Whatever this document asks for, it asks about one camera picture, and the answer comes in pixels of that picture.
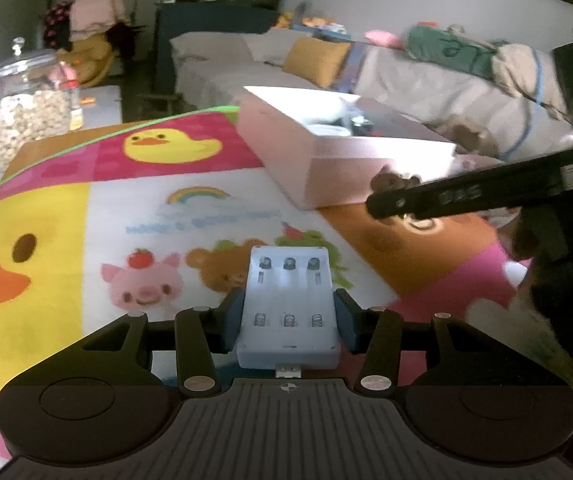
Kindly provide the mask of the white battery charger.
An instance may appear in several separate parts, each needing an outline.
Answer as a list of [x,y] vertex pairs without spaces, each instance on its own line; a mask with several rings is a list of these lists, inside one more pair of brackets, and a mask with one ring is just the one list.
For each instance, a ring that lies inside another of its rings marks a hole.
[[252,249],[236,357],[247,370],[334,370],[341,357],[329,252]]

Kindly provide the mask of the brown bear figurine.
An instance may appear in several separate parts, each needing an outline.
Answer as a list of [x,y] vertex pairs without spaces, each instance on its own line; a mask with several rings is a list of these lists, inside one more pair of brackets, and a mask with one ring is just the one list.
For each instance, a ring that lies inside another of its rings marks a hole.
[[408,216],[410,202],[407,194],[421,183],[419,176],[404,177],[390,166],[382,167],[370,181],[371,194],[365,201],[367,213],[379,221]]

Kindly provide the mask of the brown plush on sofa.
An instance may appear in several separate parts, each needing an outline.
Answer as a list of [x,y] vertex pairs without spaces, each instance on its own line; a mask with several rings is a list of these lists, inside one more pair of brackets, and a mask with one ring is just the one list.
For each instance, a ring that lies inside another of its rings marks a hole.
[[457,144],[460,153],[498,157],[499,148],[491,132],[474,120],[451,115],[436,130],[445,139]]

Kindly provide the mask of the grey sofa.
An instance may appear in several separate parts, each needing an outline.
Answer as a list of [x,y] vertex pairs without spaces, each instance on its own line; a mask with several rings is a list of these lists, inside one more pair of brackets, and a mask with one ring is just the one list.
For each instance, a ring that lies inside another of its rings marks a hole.
[[[169,40],[175,92],[196,108],[240,102],[247,86],[315,88],[285,72],[296,30],[271,28],[263,34],[185,32]],[[337,92],[356,93],[393,107],[418,122],[439,125],[450,117],[485,128],[512,160],[569,148],[573,128],[525,96],[510,96],[494,82],[416,61],[405,52],[358,44],[356,70],[342,68]]]

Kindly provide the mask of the colourful cartoon play mat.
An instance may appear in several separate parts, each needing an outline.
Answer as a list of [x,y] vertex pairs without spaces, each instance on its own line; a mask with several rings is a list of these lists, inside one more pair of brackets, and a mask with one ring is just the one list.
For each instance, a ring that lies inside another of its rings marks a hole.
[[257,245],[324,247],[336,286],[413,321],[473,302],[500,313],[526,272],[474,214],[383,224],[361,205],[296,208],[233,110],[75,133],[0,185],[0,389],[129,308],[157,321],[216,306]]

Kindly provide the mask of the green clothing bundle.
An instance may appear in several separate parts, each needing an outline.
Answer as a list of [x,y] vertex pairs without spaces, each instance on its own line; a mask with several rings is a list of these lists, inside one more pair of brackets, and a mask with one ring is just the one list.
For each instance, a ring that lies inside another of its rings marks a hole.
[[478,41],[449,30],[415,25],[405,37],[405,52],[416,61],[492,80],[492,59],[506,44],[503,40]]

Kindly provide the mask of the pink cardboard box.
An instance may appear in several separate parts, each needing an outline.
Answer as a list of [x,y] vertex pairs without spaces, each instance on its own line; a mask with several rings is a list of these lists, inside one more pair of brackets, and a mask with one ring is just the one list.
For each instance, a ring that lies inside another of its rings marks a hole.
[[246,86],[238,133],[300,209],[362,203],[387,166],[431,182],[455,144],[375,99],[341,92]]

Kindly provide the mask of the yellow cushion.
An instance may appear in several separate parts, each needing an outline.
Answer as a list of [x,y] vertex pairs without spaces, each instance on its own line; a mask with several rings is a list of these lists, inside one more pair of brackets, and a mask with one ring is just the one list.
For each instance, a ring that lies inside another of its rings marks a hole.
[[341,71],[350,48],[349,42],[300,37],[288,51],[282,70],[321,89],[329,89]]

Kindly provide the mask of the white coffee table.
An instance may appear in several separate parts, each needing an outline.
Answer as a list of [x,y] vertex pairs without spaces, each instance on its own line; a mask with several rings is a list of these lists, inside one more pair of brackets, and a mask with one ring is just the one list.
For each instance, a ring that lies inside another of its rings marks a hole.
[[82,130],[123,122],[122,94],[118,86],[99,86],[80,91]]

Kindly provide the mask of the small red-lid jar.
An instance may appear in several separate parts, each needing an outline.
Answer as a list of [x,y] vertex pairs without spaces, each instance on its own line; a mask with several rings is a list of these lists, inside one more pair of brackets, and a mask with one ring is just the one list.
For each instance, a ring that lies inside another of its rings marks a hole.
[[84,111],[80,104],[80,84],[77,79],[70,79],[62,84],[70,96],[70,131],[76,131],[84,125]]

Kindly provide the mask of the glass jar with nuts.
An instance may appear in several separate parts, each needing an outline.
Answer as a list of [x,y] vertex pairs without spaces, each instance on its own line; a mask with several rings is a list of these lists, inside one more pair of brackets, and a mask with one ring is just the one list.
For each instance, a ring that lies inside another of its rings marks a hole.
[[13,55],[0,62],[0,172],[29,142],[70,131],[72,90],[65,65],[52,50],[24,50],[12,41]]

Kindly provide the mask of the pink clothes pile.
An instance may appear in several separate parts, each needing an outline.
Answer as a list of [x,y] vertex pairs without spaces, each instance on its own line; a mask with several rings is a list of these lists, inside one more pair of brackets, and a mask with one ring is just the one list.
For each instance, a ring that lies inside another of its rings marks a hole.
[[103,34],[118,23],[129,23],[123,0],[74,0],[70,6],[70,42]]

